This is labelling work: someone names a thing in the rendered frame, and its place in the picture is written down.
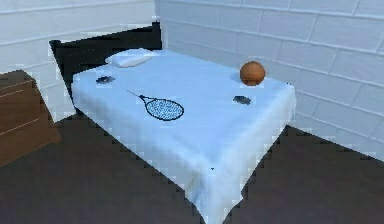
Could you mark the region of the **orange basketball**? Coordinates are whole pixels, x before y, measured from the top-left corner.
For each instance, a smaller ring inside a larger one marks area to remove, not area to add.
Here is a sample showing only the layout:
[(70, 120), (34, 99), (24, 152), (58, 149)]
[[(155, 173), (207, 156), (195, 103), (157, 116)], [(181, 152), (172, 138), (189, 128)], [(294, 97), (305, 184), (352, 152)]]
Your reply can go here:
[(240, 69), (240, 80), (247, 86), (256, 86), (262, 83), (266, 75), (264, 67), (256, 61), (245, 63)]

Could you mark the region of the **white pillow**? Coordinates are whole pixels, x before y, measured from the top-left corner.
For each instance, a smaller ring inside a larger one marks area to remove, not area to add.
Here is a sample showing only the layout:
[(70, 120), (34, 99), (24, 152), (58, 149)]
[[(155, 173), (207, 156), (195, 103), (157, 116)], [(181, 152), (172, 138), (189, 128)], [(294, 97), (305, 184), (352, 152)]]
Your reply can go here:
[(127, 68), (140, 65), (154, 56), (155, 53), (147, 49), (129, 49), (107, 57), (105, 62), (116, 67)]

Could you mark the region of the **white bed with black headboard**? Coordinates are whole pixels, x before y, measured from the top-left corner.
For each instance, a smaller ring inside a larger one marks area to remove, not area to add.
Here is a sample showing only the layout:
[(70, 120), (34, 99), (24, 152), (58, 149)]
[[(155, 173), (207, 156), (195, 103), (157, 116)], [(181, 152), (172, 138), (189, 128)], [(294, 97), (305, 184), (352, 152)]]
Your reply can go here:
[[(242, 200), (244, 185), (295, 113), (292, 84), (266, 78), (246, 86), (236, 68), (165, 49), (157, 22), (82, 40), (53, 40), (50, 47), (76, 111), (180, 186), (206, 224), (222, 224)], [(105, 62), (138, 48), (155, 56), (127, 68)], [(97, 84), (102, 76), (115, 80)], [(128, 90), (176, 101), (184, 115), (157, 120)], [(251, 103), (237, 103), (234, 96)]]

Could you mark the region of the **brown chest of drawers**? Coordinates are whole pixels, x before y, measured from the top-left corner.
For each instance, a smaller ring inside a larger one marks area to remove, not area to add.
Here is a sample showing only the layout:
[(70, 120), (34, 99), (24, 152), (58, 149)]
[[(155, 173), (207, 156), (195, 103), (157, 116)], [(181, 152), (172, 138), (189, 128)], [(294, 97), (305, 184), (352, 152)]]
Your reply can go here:
[(0, 167), (60, 140), (36, 81), (22, 70), (0, 74)]

